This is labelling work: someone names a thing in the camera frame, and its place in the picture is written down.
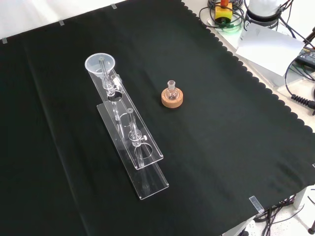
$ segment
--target clear funnel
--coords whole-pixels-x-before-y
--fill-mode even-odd
[[[115,59],[106,53],[96,53],[89,56],[85,61],[85,68],[92,74],[95,74],[99,78],[103,78],[102,68],[99,64],[99,59],[104,58],[105,67],[110,72],[115,66]]]

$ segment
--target yellow device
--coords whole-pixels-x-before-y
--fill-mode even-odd
[[[228,24],[232,20],[233,12],[230,10],[232,9],[232,3],[228,3],[227,5],[224,3],[225,1],[221,0],[221,5],[217,5],[215,8],[215,22],[216,23]],[[226,6],[230,9],[221,8],[221,6]]]

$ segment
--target cork base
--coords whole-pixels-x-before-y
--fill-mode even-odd
[[[168,108],[177,108],[179,107],[182,103],[183,103],[183,98],[184,98],[184,95],[183,95],[183,92],[179,89],[179,88],[176,88],[178,90],[178,93],[179,93],[179,96],[177,99],[175,100],[169,100],[165,97],[165,93],[166,93],[166,89],[163,90],[162,92],[162,103],[165,107],[168,107]]]

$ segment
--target white paper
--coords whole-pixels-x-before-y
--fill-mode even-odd
[[[251,23],[236,54],[283,76],[303,46],[295,38]]]

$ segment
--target white wall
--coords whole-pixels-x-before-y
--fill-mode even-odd
[[[0,0],[0,39],[124,0]]]

